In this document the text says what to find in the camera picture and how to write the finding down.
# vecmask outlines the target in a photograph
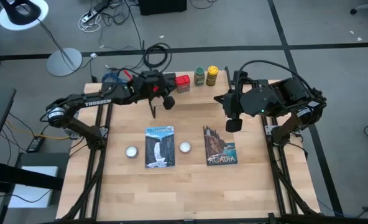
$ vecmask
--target power adapter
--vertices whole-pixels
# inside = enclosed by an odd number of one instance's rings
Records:
[[[34,137],[27,148],[27,152],[28,153],[39,152],[40,147],[42,147],[44,141],[45,141],[44,137],[40,136]]]

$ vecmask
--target power strip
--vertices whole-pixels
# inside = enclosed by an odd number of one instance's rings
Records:
[[[84,18],[82,18],[83,23],[87,23],[90,19],[94,18],[98,15],[98,12],[94,9],[90,12],[90,15],[86,15]]]

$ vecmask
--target red box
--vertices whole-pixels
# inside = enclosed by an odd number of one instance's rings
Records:
[[[176,77],[177,92],[183,93],[185,91],[190,91],[190,82],[190,77],[188,75]]]

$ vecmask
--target butcher block tabletop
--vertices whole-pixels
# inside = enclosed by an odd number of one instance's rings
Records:
[[[262,218],[268,213],[279,217],[260,116],[252,118],[242,114],[242,131],[228,133],[223,107],[213,100],[214,96],[228,90],[226,71],[219,71],[215,86],[195,86],[193,72],[177,72],[176,75],[190,76],[190,91],[172,92],[176,105],[171,110],[165,110],[160,100],[154,100],[155,119],[147,101],[113,106],[97,220]],[[100,88],[100,83],[89,83],[85,85],[85,93]],[[96,113],[96,106],[84,108],[78,119],[94,125]],[[278,122],[283,124],[287,118],[279,118]],[[155,126],[174,127],[175,165],[172,167],[145,168],[145,130]],[[215,130],[225,142],[235,144],[237,164],[206,165],[205,126]],[[190,152],[179,150],[183,141],[191,144]],[[301,146],[300,138],[291,136],[291,142]],[[83,141],[71,152],[85,144]],[[128,146],[138,148],[135,159],[126,157]],[[292,185],[318,212],[304,152],[291,145],[284,150]],[[89,156],[90,150],[84,148],[70,158],[57,218],[64,216],[81,194]],[[285,187],[282,189],[285,207],[289,210]],[[94,191],[89,196],[87,217],[90,217],[93,197]]]

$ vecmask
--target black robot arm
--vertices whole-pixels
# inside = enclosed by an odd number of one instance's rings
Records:
[[[251,62],[279,65],[264,60]],[[268,129],[267,133],[272,135],[274,143],[283,144],[288,141],[290,133],[303,130],[321,118],[323,108],[326,107],[326,98],[321,91],[311,88],[297,73],[291,71],[292,78],[269,84],[267,80],[249,78],[247,72],[242,71],[244,66],[234,72],[235,89],[230,88],[226,94],[214,97],[223,104],[225,114],[230,118],[226,123],[226,131],[241,130],[241,113],[274,118],[290,113],[291,117],[283,125],[265,127]],[[251,90],[243,93],[244,85],[251,85]]]
[[[175,102],[169,94],[175,88],[174,73],[146,71],[127,83],[103,83],[96,93],[72,94],[57,99],[46,107],[46,113],[40,120],[49,122],[55,128],[64,128],[67,133],[84,136],[90,149],[100,149],[104,147],[103,133],[99,127],[88,126],[74,118],[78,110],[109,103],[129,105],[139,100],[151,101],[155,97],[162,97],[165,109],[170,110]]]

